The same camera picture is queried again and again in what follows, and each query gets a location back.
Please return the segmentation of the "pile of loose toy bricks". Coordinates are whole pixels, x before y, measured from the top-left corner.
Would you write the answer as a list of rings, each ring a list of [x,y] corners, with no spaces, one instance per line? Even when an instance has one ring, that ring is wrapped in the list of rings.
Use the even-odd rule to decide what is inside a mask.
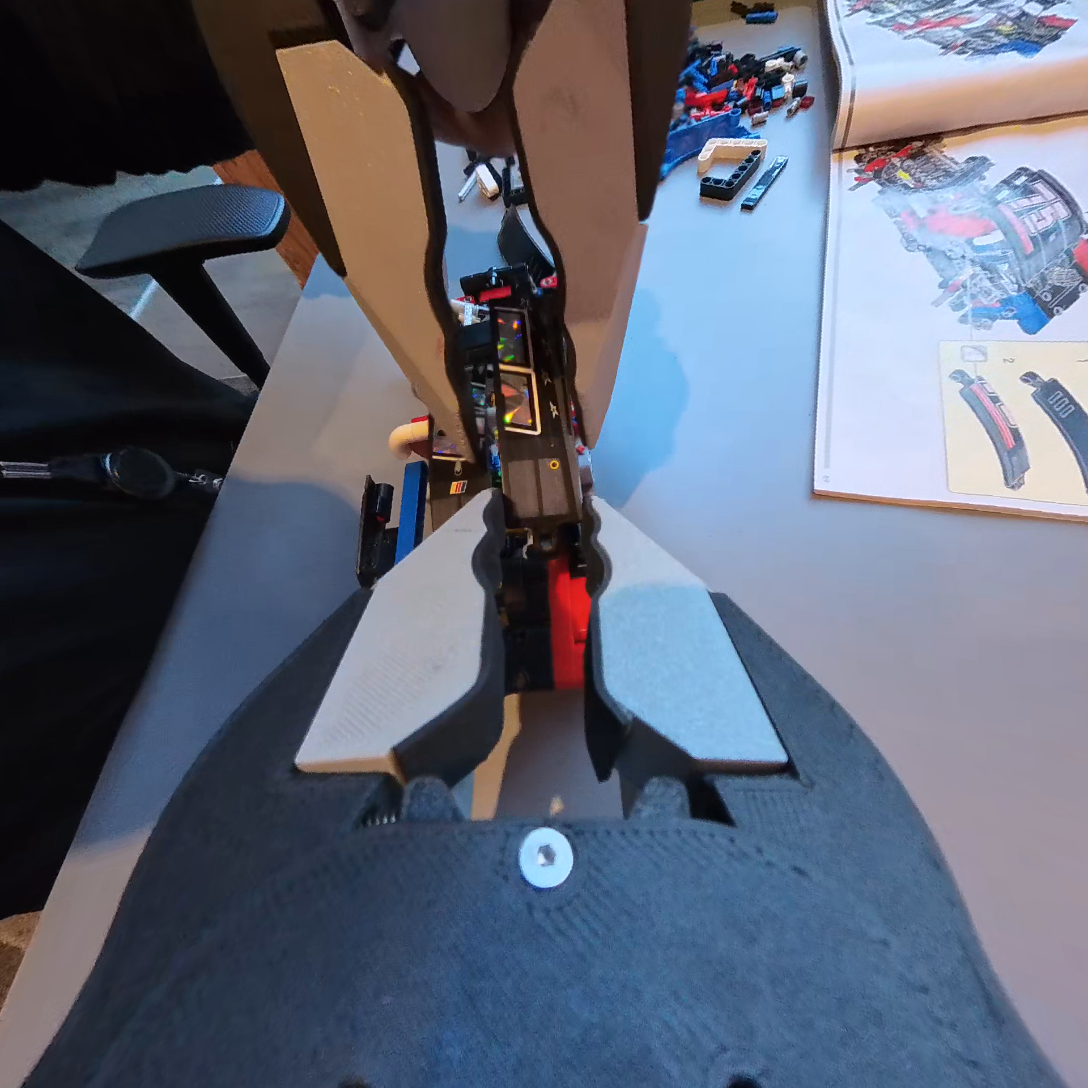
[[[687,28],[691,2],[626,2],[636,203],[646,219],[658,182],[695,160],[700,197],[732,201],[763,164],[766,141],[750,126],[780,108],[809,109],[799,47],[735,54]]]

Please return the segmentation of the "black curved brick panel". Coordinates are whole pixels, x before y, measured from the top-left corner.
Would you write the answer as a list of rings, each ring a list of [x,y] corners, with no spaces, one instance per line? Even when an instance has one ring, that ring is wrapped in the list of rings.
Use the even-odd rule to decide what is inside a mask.
[[[551,257],[526,227],[516,206],[505,209],[500,219],[497,246],[506,265],[524,265],[530,279],[535,283],[555,275],[555,265],[551,262]]]

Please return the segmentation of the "wooden table leg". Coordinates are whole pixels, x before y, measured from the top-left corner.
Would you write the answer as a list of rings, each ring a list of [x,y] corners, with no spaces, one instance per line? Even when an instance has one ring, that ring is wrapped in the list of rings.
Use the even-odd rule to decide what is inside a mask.
[[[306,286],[319,256],[343,279],[346,267],[312,163],[304,153],[274,158],[269,165],[260,151],[251,150],[215,163],[213,171],[224,183],[270,189],[284,198],[290,222],[275,251],[300,287]]]

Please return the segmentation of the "open instruction booklet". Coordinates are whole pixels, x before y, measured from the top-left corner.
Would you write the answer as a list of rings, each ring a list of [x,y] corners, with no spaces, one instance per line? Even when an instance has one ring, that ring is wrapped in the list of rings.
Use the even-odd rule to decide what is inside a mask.
[[[1086,2],[827,2],[814,491],[1086,521]]]

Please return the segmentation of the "toy brick car model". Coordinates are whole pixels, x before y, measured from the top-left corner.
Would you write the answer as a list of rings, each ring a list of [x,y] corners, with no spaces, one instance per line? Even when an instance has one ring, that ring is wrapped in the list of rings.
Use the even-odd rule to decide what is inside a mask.
[[[462,458],[429,415],[420,415],[396,434],[393,446],[409,457],[422,453],[403,471],[401,486],[364,478],[356,559],[361,588],[374,588],[383,574],[433,531],[487,489],[500,492],[505,537],[500,544],[500,586],[496,591],[506,651],[506,691],[572,690],[583,687],[583,662],[591,611],[588,562],[580,524],[569,526],[559,549],[534,549],[524,532],[509,531],[502,491],[500,462],[494,438],[495,339],[491,306],[519,306],[544,298],[560,327],[558,279],[535,283],[524,265],[491,267],[460,279],[461,295],[452,300],[457,320],[456,361],[467,380],[478,438],[478,458]],[[573,401],[582,499],[588,494],[589,453]]]

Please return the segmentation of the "black starred brick panel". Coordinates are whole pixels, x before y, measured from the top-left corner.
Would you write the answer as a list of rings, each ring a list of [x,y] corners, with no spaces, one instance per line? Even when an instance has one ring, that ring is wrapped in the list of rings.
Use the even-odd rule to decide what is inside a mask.
[[[491,306],[495,339],[494,438],[509,531],[546,555],[582,515],[564,333],[551,302]]]

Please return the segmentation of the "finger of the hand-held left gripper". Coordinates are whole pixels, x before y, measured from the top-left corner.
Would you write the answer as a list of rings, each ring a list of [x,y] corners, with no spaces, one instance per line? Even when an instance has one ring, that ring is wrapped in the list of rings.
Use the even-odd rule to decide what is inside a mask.
[[[282,72],[353,297],[465,459],[478,438],[456,366],[444,279],[446,220],[426,115],[408,79],[336,40],[279,49]]]
[[[552,2],[512,87],[537,226],[564,289],[588,446],[613,397],[646,236],[622,1]]]

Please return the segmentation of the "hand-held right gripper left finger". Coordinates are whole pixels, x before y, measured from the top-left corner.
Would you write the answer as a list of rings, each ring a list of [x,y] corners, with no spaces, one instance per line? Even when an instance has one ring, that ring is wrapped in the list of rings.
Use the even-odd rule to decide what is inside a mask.
[[[373,590],[295,764],[459,782],[497,744],[504,643],[495,594],[505,537],[487,489]]]

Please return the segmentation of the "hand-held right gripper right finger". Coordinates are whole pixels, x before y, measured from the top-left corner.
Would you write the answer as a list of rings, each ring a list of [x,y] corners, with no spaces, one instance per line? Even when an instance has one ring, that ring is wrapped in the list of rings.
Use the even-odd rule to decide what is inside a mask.
[[[787,751],[706,584],[597,496],[583,526],[585,732],[598,779],[783,769]]]

